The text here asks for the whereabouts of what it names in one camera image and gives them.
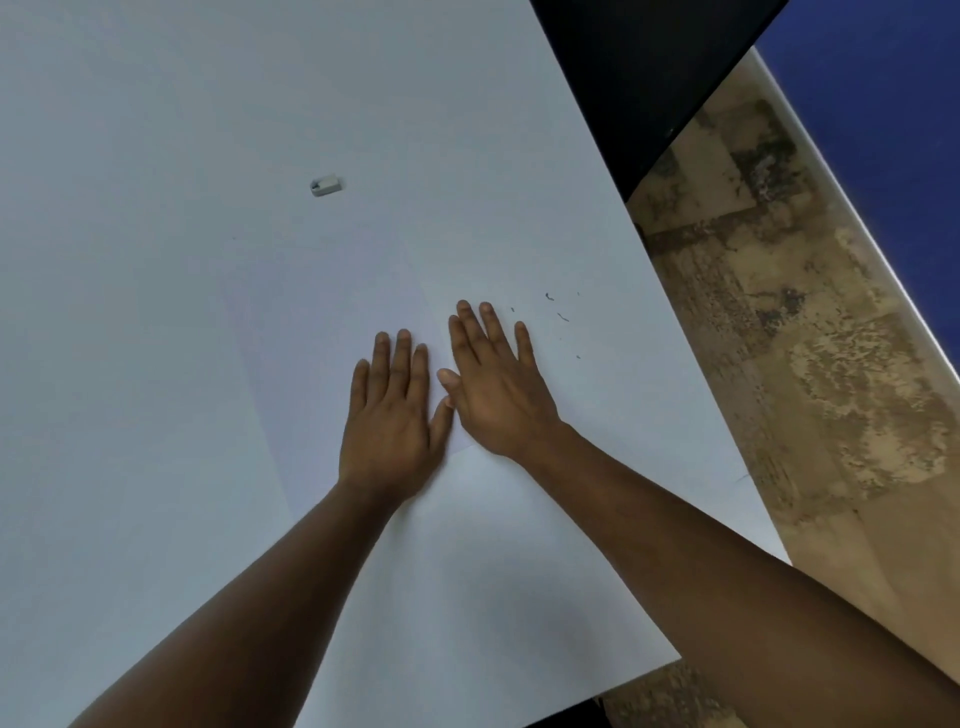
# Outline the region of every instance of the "stained floor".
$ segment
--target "stained floor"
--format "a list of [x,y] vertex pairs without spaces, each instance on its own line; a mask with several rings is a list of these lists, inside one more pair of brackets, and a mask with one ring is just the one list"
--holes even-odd
[[[793,563],[960,681],[960,389],[756,55],[628,208]],[[682,662],[601,701],[743,725]]]

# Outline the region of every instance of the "small white eraser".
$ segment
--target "small white eraser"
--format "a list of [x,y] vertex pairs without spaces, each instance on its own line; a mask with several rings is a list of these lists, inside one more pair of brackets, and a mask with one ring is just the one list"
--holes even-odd
[[344,184],[336,175],[320,177],[319,179],[310,183],[310,191],[313,192],[314,197],[322,197],[323,195],[328,195],[331,192],[339,192],[343,188]]

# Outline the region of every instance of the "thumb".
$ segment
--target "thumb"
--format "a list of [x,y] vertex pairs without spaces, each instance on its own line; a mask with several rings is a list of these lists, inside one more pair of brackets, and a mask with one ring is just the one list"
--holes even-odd
[[437,411],[433,413],[430,421],[430,451],[434,453],[443,453],[446,450],[446,441],[453,428],[453,407],[449,399],[450,397],[444,397],[437,405]]
[[464,404],[464,381],[460,378],[460,375],[449,369],[440,369],[437,372],[437,379],[440,380],[441,385],[450,395],[449,398],[453,400],[450,406],[461,410]]

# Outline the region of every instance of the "black surface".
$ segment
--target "black surface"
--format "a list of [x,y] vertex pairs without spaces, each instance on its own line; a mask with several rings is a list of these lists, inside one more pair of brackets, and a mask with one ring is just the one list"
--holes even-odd
[[592,700],[567,708],[527,728],[611,728],[603,708]]
[[786,0],[531,0],[624,200]]

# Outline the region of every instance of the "blue wall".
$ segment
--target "blue wall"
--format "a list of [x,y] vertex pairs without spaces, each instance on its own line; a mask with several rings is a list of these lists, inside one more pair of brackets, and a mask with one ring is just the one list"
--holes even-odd
[[960,3],[791,0],[758,46],[960,365]]

